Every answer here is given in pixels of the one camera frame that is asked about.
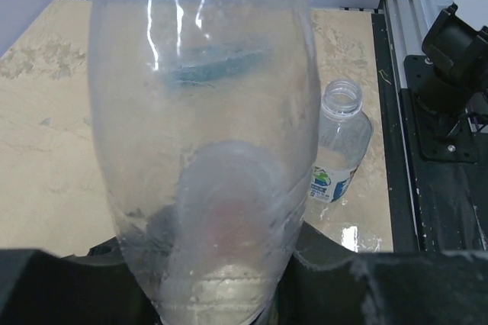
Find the black mount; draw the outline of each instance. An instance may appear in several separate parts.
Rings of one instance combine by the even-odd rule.
[[[475,163],[478,149],[467,117],[434,113],[419,100],[434,66],[425,56],[405,58],[406,82],[412,93],[412,110],[422,158],[438,162]]]
[[[475,163],[465,108],[488,88],[488,28],[472,29],[456,17],[457,9],[453,4],[435,20],[422,44],[427,57],[408,56],[404,66],[422,157]]]

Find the bottle neck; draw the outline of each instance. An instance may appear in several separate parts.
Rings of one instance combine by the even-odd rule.
[[[358,83],[350,79],[330,82],[322,97],[322,112],[336,120],[350,119],[363,106],[363,95]]]

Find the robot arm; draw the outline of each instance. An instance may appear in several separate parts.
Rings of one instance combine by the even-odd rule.
[[[449,116],[437,129],[438,137],[449,137],[473,94],[488,88],[488,0],[454,0],[435,20],[422,50],[433,67],[417,101]]]

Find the clear plastic bottle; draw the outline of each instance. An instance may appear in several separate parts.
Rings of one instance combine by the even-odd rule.
[[[310,196],[330,203],[342,197],[368,150],[373,125],[354,81],[330,82],[322,97],[319,151]]]
[[[320,90],[305,0],[94,0],[98,161],[164,324],[249,324],[303,220]]]

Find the beige countertop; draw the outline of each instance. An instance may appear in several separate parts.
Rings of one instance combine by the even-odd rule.
[[[0,59],[0,247],[84,255],[114,235],[90,130],[90,6],[53,2]],[[312,19],[322,85],[360,82],[374,135],[345,197],[306,219],[350,249],[392,250],[371,16],[313,10]]]

